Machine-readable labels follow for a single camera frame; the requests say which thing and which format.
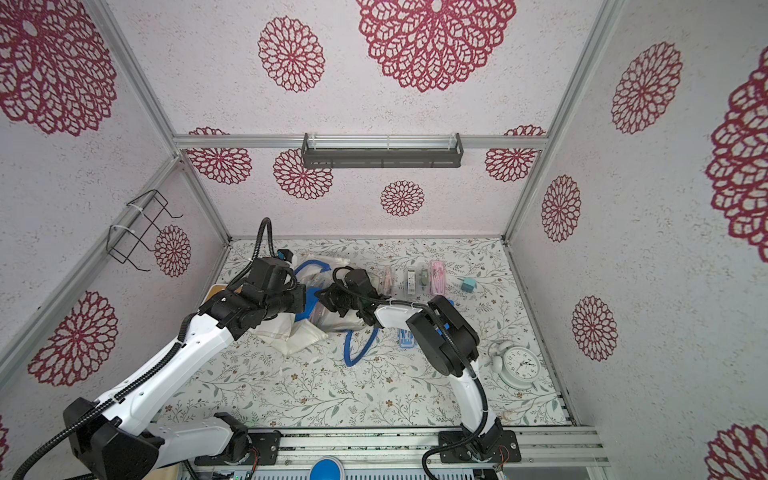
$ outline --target table surface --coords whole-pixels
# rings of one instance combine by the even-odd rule
[[[248,262],[253,240],[233,242],[218,282],[226,283]],[[505,425],[569,425],[523,307],[498,238],[411,240],[278,240],[276,248],[346,257],[352,265],[382,274],[442,260],[446,296],[480,336],[481,379],[488,404]],[[462,280],[477,282],[473,293]],[[354,334],[352,352],[369,338]],[[198,371],[161,410],[159,422],[203,419],[229,412],[251,427],[354,427],[458,425],[460,414],[448,379],[418,348],[401,349],[395,329],[380,330],[354,367],[343,360],[345,334],[285,357],[252,333],[243,335]],[[518,391],[490,369],[489,347],[503,340],[525,346],[542,362],[533,388]]]

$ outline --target blue cord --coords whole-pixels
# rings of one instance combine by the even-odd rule
[[[373,345],[373,340],[376,339],[376,334],[379,333],[379,329],[377,329],[376,327],[373,327],[373,331],[371,332],[371,338],[368,339],[368,343],[366,343],[366,346],[364,346],[362,350],[360,350],[360,353],[358,354],[357,357],[355,357],[354,360],[352,360],[349,357],[349,344],[352,342],[353,333],[354,332],[352,330],[347,330],[346,339],[344,340],[344,363],[347,366],[355,365],[365,356],[365,354],[368,352],[368,349],[371,348],[371,345]]]
[[[307,260],[306,262],[299,265],[296,270],[293,271],[293,274],[296,275],[298,272],[300,272],[305,266],[307,265],[317,265],[320,267],[320,272],[327,272],[328,270],[331,270],[331,266],[328,263],[321,262],[320,260]]]

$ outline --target small blue box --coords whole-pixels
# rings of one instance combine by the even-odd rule
[[[412,349],[416,346],[416,339],[413,337],[413,333],[410,333],[408,330],[400,329],[398,339],[402,349]]]
[[[475,282],[474,279],[471,278],[465,278],[464,283],[462,283],[462,290],[468,293],[472,293],[475,291],[475,287],[478,285],[477,282]]]

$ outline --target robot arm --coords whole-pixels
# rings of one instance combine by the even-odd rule
[[[305,295],[306,287],[296,282],[286,261],[272,257],[254,260],[240,293],[227,289],[212,296],[191,319],[183,341],[168,343],[95,402],[80,398],[66,408],[64,419],[70,428],[96,405],[114,401],[69,437],[74,455],[101,480],[139,480],[154,468],[200,455],[223,454],[232,462],[241,460],[250,441],[248,428],[229,414],[217,413],[210,419],[171,426],[150,421],[205,362],[248,329],[279,313],[303,312]],[[178,343],[181,348],[162,368],[124,397],[117,396],[155,369]]]
[[[350,271],[344,276],[343,285],[342,280],[336,278],[336,271],[341,269],[336,269],[334,283],[316,293],[319,301],[341,316],[349,310],[357,310],[357,316],[370,326],[409,330],[429,363],[448,376],[462,414],[465,434],[477,431],[484,413],[476,382],[480,340],[477,332],[442,295],[427,303],[429,312],[414,303],[387,302],[387,298],[373,288],[364,269],[344,268]],[[501,422],[489,407],[487,411],[480,436],[467,445],[472,455],[481,461],[490,458],[502,434]]]
[[[448,308],[455,312],[453,305],[443,296],[435,297],[432,299],[432,303],[435,306],[438,306],[438,304],[442,306],[442,308],[438,306],[438,311],[442,315],[445,315]],[[458,312],[455,312],[455,314],[458,315],[458,318],[461,318],[462,322],[464,321]],[[482,420],[482,400],[478,387],[475,385],[470,372],[464,366],[458,367],[453,365],[453,362],[458,362],[458,358],[455,358],[453,351],[450,348],[440,348],[441,346],[447,347],[447,345],[442,340],[442,335],[440,335],[439,331],[432,325],[428,317],[423,314],[423,310],[407,305],[381,305],[376,309],[375,315],[383,328],[393,327],[409,330],[413,333],[432,366],[443,375],[448,376],[448,381],[451,383],[453,394],[456,397],[456,403],[462,414],[462,425],[467,431],[474,432]],[[449,331],[452,328],[457,329],[455,323],[446,322],[446,324],[449,326]],[[470,337],[472,337],[472,334],[475,334],[475,331],[469,325],[459,327],[458,331],[460,337],[463,333],[468,333]],[[478,362],[476,354],[471,362],[472,368],[477,373]],[[485,427],[481,434],[487,435],[494,428],[495,423],[497,423],[496,414],[488,408],[488,418],[485,420]]]
[[[481,393],[476,385],[478,336],[461,314],[443,296],[429,302],[429,315],[412,304],[381,304],[386,298],[372,288],[367,272],[362,269],[349,272],[345,282],[346,286],[334,283],[318,292],[319,301],[342,315],[348,310],[357,310],[357,315],[372,326],[410,330],[429,362],[449,377],[466,434],[477,431],[484,416]],[[114,400],[113,405],[69,436],[74,455],[101,480],[140,480],[154,468],[200,455],[221,455],[230,462],[240,461],[249,448],[248,428],[229,414],[217,413],[199,422],[169,426],[152,424],[151,419],[205,362],[248,329],[278,313],[304,311],[305,295],[305,286],[296,282],[286,261],[271,257],[256,259],[241,292],[224,290],[212,296],[191,319],[183,342],[174,339],[168,343],[95,402],[80,398],[66,408],[64,418],[69,428],[96,405]],[[434,315],[439,326],[435,324]],[[443,332],[449,332],[446,335],[450,339],[446,339]],[[122,400],[117,397],[125,386],[153,369],[177,343],[182,347],[170,361]],[[467,444],[467,448],[476,459],[485,460],[497,448],[501,433],[501,423],[488,409],[481,435]]]

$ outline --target red floral pattern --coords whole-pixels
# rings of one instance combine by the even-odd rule
[[[541,224],[553,242],[570,237],[581,215],[581,192],[573,178],[561,175],[555,178],[541,202]]]
[[[637,56],[616,85],[611,113],[616,128],[634,134],[654,124],[680,83],[680,52],[662,41]]]
[[[576,304],[571,320],[574,338],[582,352],[601,362],[616,348],[616,322],[614,314],[603,300],[586,296]]]
[[[541,127],[520,125],[507,130],[504,135],[546,135]],[[520,180],[528,175],[531,165],[538,156],[533,148],[492,148],[485,154],[485,169],[496,180],[510,182]]]
[[[709,480],[765,480],[768,478],[768,432],[760,425],[732,425],[708,442],[704,458]]]
[[[729,235],[746,239],[768,262],[768,48],[728,105],[725,121],[711,137],[712,207],[729,220]]]
[[[40,383],[73,386],[107,361],[117,336],[118,318],[109,300],[98,292],[85,292],[27,371]]]
[[[218,128],[203,127],[190,135],[228,135]],[[238,184],[250,175],[250,157],[245,148],[191,148],[187,156],[197,171],[220,184]]]
[[[296,198],[322,197],[333,185],[331,169],[305,168],[298,148],[280,153],[272,168],[280,188]]]
[[[275,18],[259,38],[259,58],[266,73],[288,91],[307,91],[325,71],[323,47],[312,30],[295,18]]]
[[[513,0],[357,0],[368,55],[403,88],[466,81],[504,41]]]
[[[5,460],[5,454],[8,453],[8,429],[2,424],[2,417],[0,416],[0,472],[3,469],[3,460]]]
[[[424,204],[424,190],[413,182],[398,180],[384,187],[381,202],[388,214],[407,217]]]
[[[154,259],[168,276],[180,276],[187,271],[192,257],[190,239],[176,225],[166,226],[154,242]]]
[[[76,0],[4,0],[0,104],[13,121],[77,137],[111,115],[117,94],[109,50]]]

